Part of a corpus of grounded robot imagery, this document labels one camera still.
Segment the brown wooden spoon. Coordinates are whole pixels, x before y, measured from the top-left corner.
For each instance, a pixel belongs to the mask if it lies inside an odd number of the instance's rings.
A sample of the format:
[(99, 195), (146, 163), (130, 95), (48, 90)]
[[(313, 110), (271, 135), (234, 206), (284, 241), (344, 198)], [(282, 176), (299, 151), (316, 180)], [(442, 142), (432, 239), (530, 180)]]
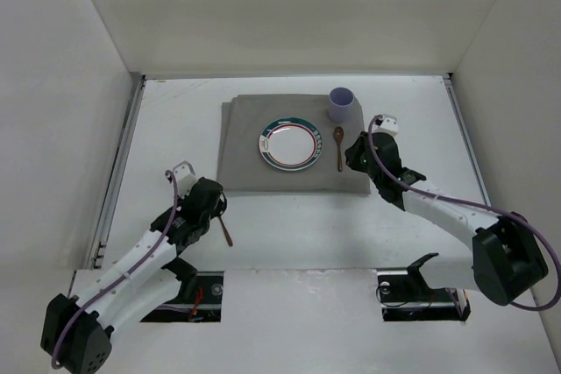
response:
[(337, 170), (339, 172), (342, 172), (343, 171), (342, 143), (344, 140), (344, 129), (341, 126), (337, 126), (334, 129), (333, 138), (337, 146)]

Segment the brown wooden fork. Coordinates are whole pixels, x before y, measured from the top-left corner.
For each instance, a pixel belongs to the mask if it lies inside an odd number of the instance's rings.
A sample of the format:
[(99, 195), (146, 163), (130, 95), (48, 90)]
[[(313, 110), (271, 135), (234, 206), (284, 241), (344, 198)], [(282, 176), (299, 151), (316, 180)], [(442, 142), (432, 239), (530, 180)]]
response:
[(222, 227), (222, 230), (223, 230), (223, 233), (224, 233), (224, 237), (225, 237), (225, 240), (226, 240), (228, 246), (233, 247), (234, 243), (233, 243), (233, 240), (231, 238), (231, 234), (230, 234), (229, 230), (227, 229), (227, 227), (224, 223), (223, 217), (221, 215), (218, 217), (218, 221), (221, 224), (221, 227)]

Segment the lilac cup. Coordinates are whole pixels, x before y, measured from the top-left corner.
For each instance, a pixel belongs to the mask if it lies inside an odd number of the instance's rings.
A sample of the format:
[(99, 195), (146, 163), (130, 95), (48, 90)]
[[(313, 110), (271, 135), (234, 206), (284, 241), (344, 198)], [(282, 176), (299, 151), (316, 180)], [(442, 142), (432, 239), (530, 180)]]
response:
[(348, 88), (337, 87), (329, 93), (329, 118), (334, 123), (344, 122), (352, 111), (355, 95)]

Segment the grey cloth napkin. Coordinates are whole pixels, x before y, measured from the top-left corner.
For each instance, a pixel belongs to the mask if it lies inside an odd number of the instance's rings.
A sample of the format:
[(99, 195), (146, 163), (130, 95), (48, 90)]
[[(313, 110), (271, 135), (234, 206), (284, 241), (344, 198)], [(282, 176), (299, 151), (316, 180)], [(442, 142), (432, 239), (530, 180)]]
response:
[(365, 128), (357, 100), (333, 138), (327, 95), (238, 95), (222, 105), (217, 180), (229, 193), (369, 194), (370, 182), (344, 164)]

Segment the white plate with coloured rim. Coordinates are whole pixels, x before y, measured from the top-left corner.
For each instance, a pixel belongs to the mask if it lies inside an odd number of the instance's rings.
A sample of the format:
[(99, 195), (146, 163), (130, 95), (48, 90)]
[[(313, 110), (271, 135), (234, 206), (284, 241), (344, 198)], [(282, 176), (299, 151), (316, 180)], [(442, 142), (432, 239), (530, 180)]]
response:
[(323, 138), (314, 124), (299, 117), (283, 117), (269, 123), (259, 134), (261, 158), (284, 172), (313, 166), (323, 151)]

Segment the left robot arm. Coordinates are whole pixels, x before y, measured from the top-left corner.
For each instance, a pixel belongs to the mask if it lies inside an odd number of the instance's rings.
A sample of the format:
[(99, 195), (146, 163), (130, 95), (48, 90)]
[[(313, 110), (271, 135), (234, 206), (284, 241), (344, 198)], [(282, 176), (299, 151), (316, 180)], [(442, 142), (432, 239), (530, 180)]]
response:
[(95, 373), (107, 361), (119, 332), (195, 286), (196, 268), (181, 258), (224, 213), (222, 186), (201, 177), (185, 194), (171, 171), (172, 206), (138, 242), (89, 287), (50, 300), (40, 347), (55, 370)]

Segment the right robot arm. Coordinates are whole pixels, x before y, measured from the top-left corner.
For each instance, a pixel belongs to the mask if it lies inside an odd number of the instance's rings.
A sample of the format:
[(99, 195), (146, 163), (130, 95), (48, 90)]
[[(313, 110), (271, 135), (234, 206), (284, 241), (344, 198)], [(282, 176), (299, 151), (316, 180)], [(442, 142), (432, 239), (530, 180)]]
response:
[(447, 196), (425, 175), (402, 164), (390, 134), (361, 132), (344, 159), (353, 171), (368, 175), (383, 200), (432, 222), (472, 253), (450, 272), (436, 270), (437, 286), (451, 278), (452, 286), (507, 306), (548, 275), (536, 235), (522, 217)]

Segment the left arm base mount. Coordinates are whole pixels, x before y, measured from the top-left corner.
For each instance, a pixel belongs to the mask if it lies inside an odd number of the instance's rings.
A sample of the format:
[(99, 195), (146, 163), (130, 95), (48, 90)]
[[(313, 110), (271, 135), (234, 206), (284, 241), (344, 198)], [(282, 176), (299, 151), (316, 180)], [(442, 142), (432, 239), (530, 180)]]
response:
[(224, 272), (199, 272), (181, 258), (165, 266), (181, 282), (178, 294), (161, 304), (143, 323), (220, 322), (224, 294)]

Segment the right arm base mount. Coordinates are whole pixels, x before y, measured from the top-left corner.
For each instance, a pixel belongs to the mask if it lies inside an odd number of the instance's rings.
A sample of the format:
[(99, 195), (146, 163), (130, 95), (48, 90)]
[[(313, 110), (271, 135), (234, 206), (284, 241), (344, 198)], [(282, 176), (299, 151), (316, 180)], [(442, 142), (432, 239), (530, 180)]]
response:
[(376, 271), (375, 296), (384, 322), (467, 321), (472, 311), (466, 292), (431, 288), (421, 273), (437, 256), (428, 253), (407, 267)]

